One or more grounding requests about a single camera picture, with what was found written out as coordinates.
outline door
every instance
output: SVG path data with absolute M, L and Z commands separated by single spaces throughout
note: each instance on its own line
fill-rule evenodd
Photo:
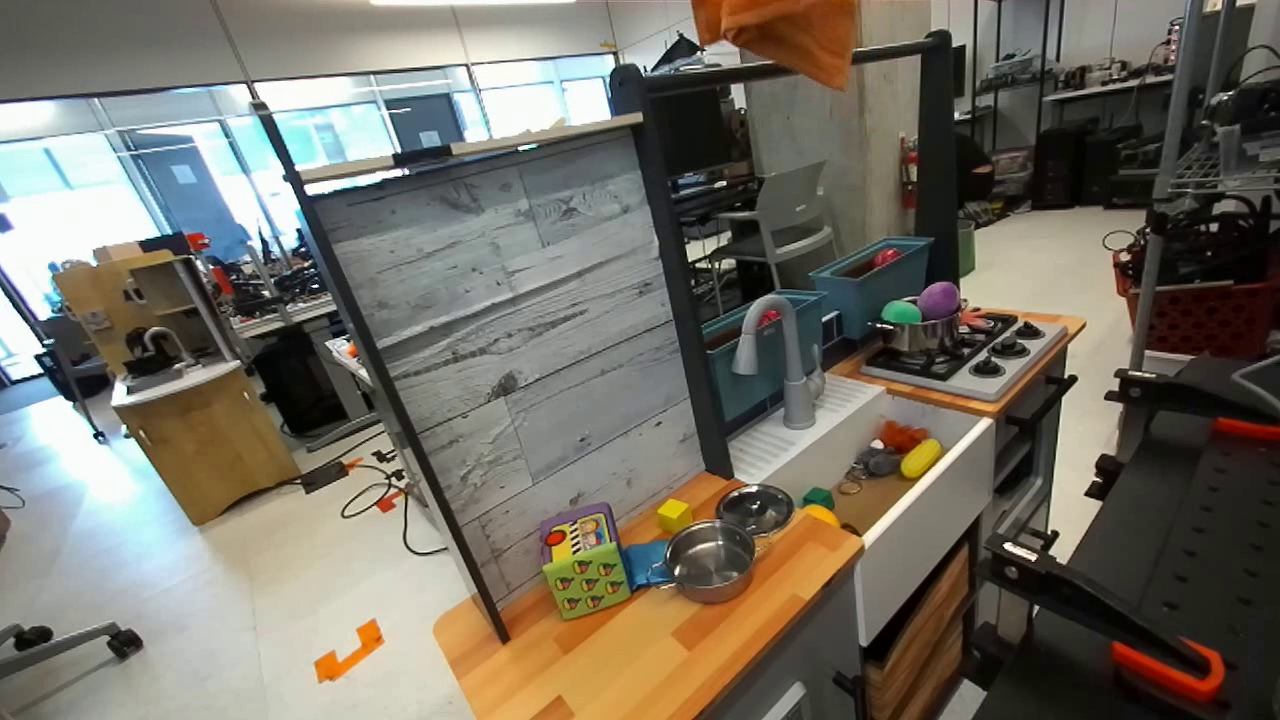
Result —
M 210 255 L 240 264 L 249 228 L 234 215 L 193 130 L 121 130 L 168 228 L 203 230 Z

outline wooden counter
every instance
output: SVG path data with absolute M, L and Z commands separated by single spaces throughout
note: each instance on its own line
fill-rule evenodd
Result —
M 901 382 L 901 380 L 883 380 L 883 374 L 867 374 L 863 370 L 863 358 L 877 353 L 877 346 L 863 346 L 842 362 L 832 362 L 836 374 L 854 374 L 854 380 L 867 380 L 867 382 L 880 382 L 888 386 L 891 394 L 912 394 L 912 399 L 925 399 L 925 404 L 939 404 L 939 406 L 955 406 L 955 410 L 976 410 L 976 416 L 1004 416 L 1009 404 L 1050 366 L 1057 362 L 1068 342 L 1084 330 L 1084 319 L 1079 314 L 1057 314 L 1057 310 L 1009 310 L 1009 314 L 1024 314 L 1033 323 L 1059 323 L 1066 336 L 1001 394 L 1001 399 L 971 399 L 971 394 L 952 394 L 952 392 L 938 392 L 938 386 L 920 386 L 920 382 Z
M 735 487 L 696 476 L 672 494 L 700 518 Z M 656 538 L 651 516 L 625 529 L 625 545 Z M 523 592 L 506 617 L 499 645 L 481 602 L 442 617 L 438 640 L 476 715 L 696 715 L 861 556 L 854 531 L 797 516 L 757 538 L 757 574 L 733 602 L 691 602 L 675 587 L 648 587 L 622 609 L 561 618 L 550 592 Z

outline white cabinet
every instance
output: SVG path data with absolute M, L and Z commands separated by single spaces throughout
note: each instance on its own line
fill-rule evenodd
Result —
M 753 663 L 710 715 L 724 720 L 828 720 L 858 715 L 861 646 L 850 573 Z

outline faucet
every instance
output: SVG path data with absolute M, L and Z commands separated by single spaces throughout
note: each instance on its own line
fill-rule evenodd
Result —
M 770 291 L 748 306 L 746 330 L 735 336 L 733 370 L 735 374 L 757 374 L 761 370 L 757 330 L 761 330 L 761 319 L 766 319 L 770 306 L 781 310 L 781 330 L 786 330 L 786 353 L 788 353 L 786 424 L 788 426 L 813 426 L 815 399 L 822 399 L 823 386 L 806 374 L 797 306 L 781 291 Z

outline floor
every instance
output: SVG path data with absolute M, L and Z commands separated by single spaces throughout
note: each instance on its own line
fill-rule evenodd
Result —
M 1059 552 L 1091 516 L 1084 482 L 1091 455 L 1117 438 L 1106 386 L 1128 340 L 1097 240 L 1136 223 L 1136 211 L 1091 209 L 1009 215 L 980 230 L 980 272 L 965 278 L 971 305 L 1088 314 L 1073 342 L 1079 382 L 1059 432 Z M 275 487 L 193 529 L 109 406 L 95 404 L 95 416 L 111 444 L 94 444 L 64 399 L 0 421 L 0 476 L 30 499 L 0 552 L 0 618 L 50 618 L 59 631 L 121 618 L 144 631 L 150 646 L 128 663 L 80 646 L 0 680 L 0 715 L 469 715 L 434 645 L 434 618 L 469 596 L 464 574 L 450 556 L 410 556 L 400 513 L 341 518 L 341 502 L 375 476 L 315 494 Z M 414 516 L 414 538 L 442 545 L 425 516 Z M 383 626 L 383 646 L 319 684 L 311 660 L 358 646 L 364 618 Z

